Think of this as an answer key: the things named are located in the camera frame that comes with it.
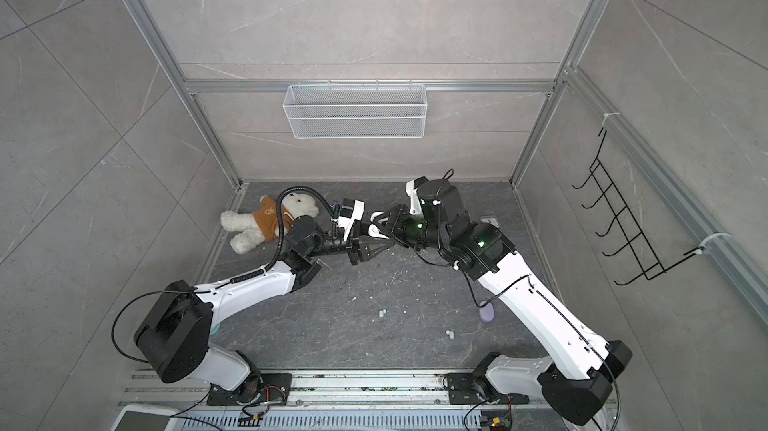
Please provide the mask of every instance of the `dark gray marble floor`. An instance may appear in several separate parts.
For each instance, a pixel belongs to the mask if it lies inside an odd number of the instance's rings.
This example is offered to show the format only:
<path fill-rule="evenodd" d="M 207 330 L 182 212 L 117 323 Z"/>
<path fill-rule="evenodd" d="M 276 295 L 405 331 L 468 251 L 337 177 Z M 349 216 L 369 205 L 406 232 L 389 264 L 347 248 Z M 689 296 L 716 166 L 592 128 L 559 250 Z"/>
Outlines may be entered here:
<path fill-rule="evenodd" d="M 240 212 L 259 207 L 261 196 L 277 196 L 293 183 L 252 183 Z M 540 273 L 531 238 L 506 183 L 453 183 L 473 220 L 492 214 L 502 231 Z M 373 211 L 407 203 L 405 183 L 309 183 L 329 202 L 349 197 Z M 324 211 L 318 222 L 328 228 Z M 266 263 L 274 241 L 242 256 L 228 244 L 211 281 Z M 430 250 L 425 257 L 442 262 Z M 212 337 L 239 349 L 263 368 L 474 367 L 488 352 L 540 357 L 541 344 L 508 308 L 482 323 L 458 271 L 423 263 L 413 250 L 393 247 L 373 261 L 352 266 L 346 255 L 321 257 L 325 269 L 303 289 L 252 306 L 221 323 Z M 478 299 L 491 294 L 474 284 Z M 379 310 L 387 310 L 379 318 Z M 446 335 L 454 332 L 455 339 Z"/>

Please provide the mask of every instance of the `white wire basket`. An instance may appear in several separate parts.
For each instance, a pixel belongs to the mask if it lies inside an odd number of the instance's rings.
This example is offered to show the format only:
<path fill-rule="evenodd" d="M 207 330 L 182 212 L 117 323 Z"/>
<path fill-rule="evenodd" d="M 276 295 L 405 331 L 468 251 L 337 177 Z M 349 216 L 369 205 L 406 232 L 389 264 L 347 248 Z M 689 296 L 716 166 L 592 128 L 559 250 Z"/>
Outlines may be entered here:
<path fill-rule="evenodd" d="M 283 101 L 298 139 L 421 138 L 427 93 L 419 84 L 294 84 Z"/>

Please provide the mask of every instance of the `stuffed animal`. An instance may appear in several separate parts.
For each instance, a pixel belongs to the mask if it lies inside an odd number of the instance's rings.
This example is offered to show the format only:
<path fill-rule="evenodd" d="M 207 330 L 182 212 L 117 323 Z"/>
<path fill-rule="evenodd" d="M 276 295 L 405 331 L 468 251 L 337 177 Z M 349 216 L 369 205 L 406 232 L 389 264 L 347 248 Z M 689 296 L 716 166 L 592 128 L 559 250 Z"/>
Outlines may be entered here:
<path fill-rule="evenodd" d="M 261 197 L 261 209 L 253 213 L 237 214 L 234 211 L 221 213 L 221 226 L 227 231 L 239 231 L 230 241 L 232 249 L 243 254 L 265 241 L 277 237 L 277 214 L 274 199 Z M 283 198 L 283 230 L 287 232 L 293 220 L 299 216 L 315 217 L 320 214 L 315 200 L 308 194 L 291 193 Z"/>

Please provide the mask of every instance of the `white zip tie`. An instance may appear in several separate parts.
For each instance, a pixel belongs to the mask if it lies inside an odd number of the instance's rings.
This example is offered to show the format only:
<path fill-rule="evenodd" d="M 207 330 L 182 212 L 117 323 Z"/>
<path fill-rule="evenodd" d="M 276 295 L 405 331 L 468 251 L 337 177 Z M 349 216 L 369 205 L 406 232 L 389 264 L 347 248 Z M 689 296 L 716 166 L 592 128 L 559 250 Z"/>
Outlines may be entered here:
<path fill-rule="evenodd" d="M 718 236 L 728 236 L 728 237 L 733 237 L 733 236 L 731 235 L 731 233 L 713 233 L 713 234 L 710 234 L 709 236 L 705 237 L 705 238 L 704 238 L 704 239 L 703 239 L 703 240 L 702 240 L 702 241 L 699 243 L 699 249 L 696 249 L 696 251 L 694 251 L 694 254 L 704 254 L 704 244 L 706 244 L 708 241 L 710 241 L 710 240 L 712 240 L 712 239 L 714 239 L 715 237 L 718 237 Z"/>
<path fill-rule="evenodd" d="M 620 114 L 621 113 L 605 113 L 605 114 L 603 114 L 603 122 L 600 123 L 600 127 L 601 128 L 605 128 L 605 120 L 608 119 L 608 116 L 617 116 L 617 115 L 620 115 Z"/>

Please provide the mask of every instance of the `teddy bear head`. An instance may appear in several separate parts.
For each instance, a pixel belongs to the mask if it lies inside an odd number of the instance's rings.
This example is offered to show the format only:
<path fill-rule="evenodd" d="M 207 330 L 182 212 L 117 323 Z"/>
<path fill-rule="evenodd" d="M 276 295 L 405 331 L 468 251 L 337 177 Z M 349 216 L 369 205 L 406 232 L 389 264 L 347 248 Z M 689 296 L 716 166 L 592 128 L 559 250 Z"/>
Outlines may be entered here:
<path fill-rule="evenodd" d="M 320 214 L 314 198 L 308 194 L 291 193 L 283 197 L 283 210 L 288 211 L 294 219 L 299 216 L 316 217 Z"/>

